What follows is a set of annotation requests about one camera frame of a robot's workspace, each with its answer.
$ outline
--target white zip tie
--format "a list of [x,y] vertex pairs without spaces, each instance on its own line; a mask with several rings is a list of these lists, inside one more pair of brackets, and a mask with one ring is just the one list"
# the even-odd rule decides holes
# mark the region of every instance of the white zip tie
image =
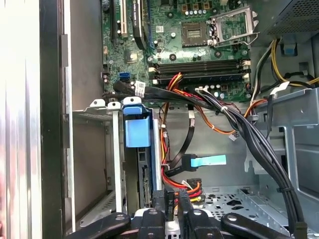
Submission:
[[220,109],[220,111],[224,111],[224,110],[227,110],[228,109],[228,107],[227,106],[223,106],[221,109]]

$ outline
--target ventilation holes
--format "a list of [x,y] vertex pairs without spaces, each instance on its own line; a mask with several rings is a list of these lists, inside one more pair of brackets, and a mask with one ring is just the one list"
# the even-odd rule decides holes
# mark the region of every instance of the ventilation holes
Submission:
[[319,30],[319,1],[299,0],[268,32],[269,35]]

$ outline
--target ram slot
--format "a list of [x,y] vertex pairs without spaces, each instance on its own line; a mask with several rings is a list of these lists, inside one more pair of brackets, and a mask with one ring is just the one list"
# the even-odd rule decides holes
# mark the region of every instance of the ram slot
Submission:
[[183,74],[181,85],[210,83],[212,81],[241,81],[250,72],[236,60],[162,64],[153,75],[159,85],[167,86],[177,72]]

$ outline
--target capacitor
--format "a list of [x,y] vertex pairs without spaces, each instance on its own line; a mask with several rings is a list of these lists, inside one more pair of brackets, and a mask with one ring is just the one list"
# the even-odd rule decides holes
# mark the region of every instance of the capacitor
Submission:
[[110,0],[103,0],[102,1],[102,11],[107,13],[110,9]]
[[198,55],[197,55],[196,53],[194,53],[194,55],[193,55],[193,61],[196,61],[197,58],[198,58]]

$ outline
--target sata port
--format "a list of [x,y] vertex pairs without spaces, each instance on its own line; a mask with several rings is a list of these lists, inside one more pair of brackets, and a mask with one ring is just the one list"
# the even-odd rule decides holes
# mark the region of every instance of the sata port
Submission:
[[131,74],[130,74],[130,72],[121,72],[121,73],[119,73],[119,77],[120,77],[120,80],[122,80],[122,79],[129,80],[131,78]]
[[120,81],[122,82],[128,82],[130,79],[129,78],[120,78]]

